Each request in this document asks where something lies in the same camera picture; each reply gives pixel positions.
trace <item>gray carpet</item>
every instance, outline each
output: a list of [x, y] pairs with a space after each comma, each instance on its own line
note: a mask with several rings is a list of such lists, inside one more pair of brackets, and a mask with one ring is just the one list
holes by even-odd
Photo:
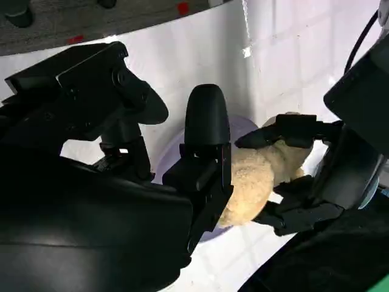
[[0, 55], [65, 46], [155, 26], [184, 17], [177, 7], [181, 2], [188, 3], [185, 16], [210, 8], [208, 0], [117, 0], [109, 10], [95, 0], [32, 0], [35, 22], [26, 29], [14, 27], [0, 15]]

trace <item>red mark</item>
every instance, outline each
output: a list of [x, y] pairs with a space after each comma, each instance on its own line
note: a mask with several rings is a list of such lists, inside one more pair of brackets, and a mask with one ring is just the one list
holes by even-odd
[[77, 36], [75, 36], [73, 38], [68, 39], [67, 43], [68, 44], [77, 44], [77, 43], [83, 41], [83, 39], [84, 39], [83, 35], [77, 35]]
[[184, 16], [186, 14], [189, 14], [189, 3], [188, 2], [181, 2], [177, 5], [178, 12], [181, 16]]

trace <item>beige plush toy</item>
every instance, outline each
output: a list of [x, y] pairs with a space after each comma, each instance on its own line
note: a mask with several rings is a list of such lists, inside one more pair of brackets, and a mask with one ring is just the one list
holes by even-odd
[[[264, 126], [275, 122], [268, 120]], [[232, 196], [219, 227], [242, 225], [263, 209], [273, 188], [304, 175], [300, 168], [312, 149], [289, 147], [277, 141], [261, 149], [239, 148], [232, 152]]]

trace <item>black cable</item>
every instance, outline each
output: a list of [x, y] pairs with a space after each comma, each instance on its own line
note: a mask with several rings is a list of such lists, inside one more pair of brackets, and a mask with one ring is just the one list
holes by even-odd
[[350, 56], [348, 57], [346, 67], [345, 67], [345, 73], [351, 68], [351, 65], [353, 64], [355, 55], [357, 54], [357, 51], [358, 51], [360, 45], [362, 44], [363, 40], [365, 39], [369, 30], [371, 29], [371, 27], [373, 26], [373, 24], [376, 22], [377, 19], [378, 19], [378, 10], [372, 15], [369, 22], [367, 23], [367, 25], [363, 29], [362, 33], [358, 37], [358, 40], [355, 43], [355, 45], [350, 53]]

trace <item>purple bowl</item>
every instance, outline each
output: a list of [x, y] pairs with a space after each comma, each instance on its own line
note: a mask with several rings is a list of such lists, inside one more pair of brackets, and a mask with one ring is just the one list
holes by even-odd
[[[230, 135], [231, 135], [231, 143], [232, 149], [236, 148], [233, 144], [237, 139], [241, 136], [246, 135], [247, 133], [258, 129], [257, 125], [255, 125], [251, 120], [246, 119], [240, 116], [230, 116]], [[155, 168], [156, 176], [153, 180], [156, 184], [162, 184], [162, 176], [164, 173], [170, 169], [179, 159], [179, 144], [184, 143], [184, 128], [180, 131], [180, 133], [174, 137], [171, 142], [167, 145], [166, 149], [162, 152], [161, 158]], [[213, 239], [230, 229], [227, 228], [218, 228], [212, 232], [205, 232], [200, 239], [200, 242], [206, 242], [207, 240]]]

